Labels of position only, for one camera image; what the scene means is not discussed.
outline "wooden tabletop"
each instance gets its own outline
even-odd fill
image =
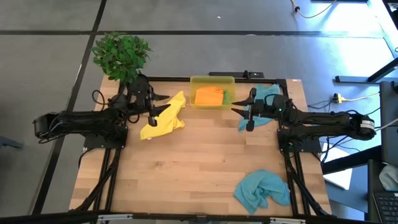
[[[235,112],[190,107],[189,82],[150,84],[161,95],[174,96],[184,91],[187,107],[181,109],[178,118],[186,126],[165,136],[142,141],[139,133],[147,124],[147,116],[141,116],[137,124],[129,124],[114,189],[113,212],[248,215],[233,197],[237,184],[245,176],[265,169],[287,181],[284,159],[277,143],[277,121],[250,133],[238,132],[240,116]],[[237,83],[236,99],[246,99],[254,85]],[[287,80],[287,85],[297,108],[305,111],[307,103],[301,81]],[[101,92],[105,98],[111,98],[117,90],[118,83],[104,78]],[[162,105],[167,101],[155,104]],[[104,149],[96,149],[82,159],[70,208],[79,206],[97,184],[103,155]],[[312,154],[300,155],[307,188],[322,208],[331,212],[319,161]],[[106,192],[101,208],[104,208]],[[302,213],[298,188],[296,195]],[[254,215],[292,215],[290,206],[281,206],[271,198],[267,200],[269,208],[259,208]]]

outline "black stand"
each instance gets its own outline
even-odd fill
[[[326,162],[322,166],[323,175],[365,165],[369,160],[381,161],[381,146]]]
[[[262,72],[209,72],[209,76],[232,76],[234,78],[265,78]]]
[[[367,84],[379,84],[380,82],[398,82],[398,78],[384,78],[386,75],[394,71],[398,67],[398,58],[382,67],[375,74],[370,77],[354,77],[354,76],[336,76],[337,83],[367,83]]]

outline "green plant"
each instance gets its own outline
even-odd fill
[[[148,56],[148,42],[137,36],[113,32],[105,34],[100,41],[96,40],[94,63],[99,65],[110,80],[121,83],[132,83],[140,68],[144,67]]]

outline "white cable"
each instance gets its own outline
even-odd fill
[[[377,128],[377,129],[374,130],[374,131],[380,131],[380,130],[382,130],[382,129],[384,129],[384,128],[386,128],[386,127],[388,127],[388,126],[394,124],[394,123],[397,122],[397,121],[398,121],[398,118],[395,119],[395,120],[393,120],[393,121],[391,121],[390,123],[384,125],[383,127]],[[344,141],[344,142],[340,143],[340,145],[341,145],[341,144],[344,144],[344,143],[347,143],[347,142],[349,142],[349,141],[352,141],[352,140],[354,140],[354,139],[349,139],[349,140],[347,140],[347,141]]]
[[[341,97],[341,100],[342,100],[342,101],[356,101],[356,100],[362,100],[362,99],[369,98],[370,96],[374,96],[374,95],[376,95],[376,94],[379,94],[379,93],[373,93],[373,94],[370,94],[370,95],[368,95],[368,96],[359,97],[359,98],[357,98],[357,99],[346,99],[346,98],[344,98],[344,97]]]
[[[296,3],[294,2],[294,0],[290,0],[294,6],[294,10],[297,8]],[[321,12],[319,12],[318,14],[315,14],[313,16],[304,16],[301,12],[300,12],[300,7],[298,7],[297,12],[304,18],[306,19],[311,19],[314,18],[315,16],[319,16],[320,14],[322,14],[323,12],[325,12],[326,10],[328,10],[328,8],[330,8],[330,6],[332,6],[335,2],[337,2],[337,0],[334,0],[328,7],[326,7],[326,9],[322,10]]]

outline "transparent yellow container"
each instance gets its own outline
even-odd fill
[[[229,103],[225,105],[196,105],[195,96],[197,89],[207,86],[217,86],[220,89],[228,90]],[[228,110],[235,102],[235,79],[234,77],[221,76],[192,76],[190,79],[190,96],[189,102],[193,108],[197,109],[219,109]]]

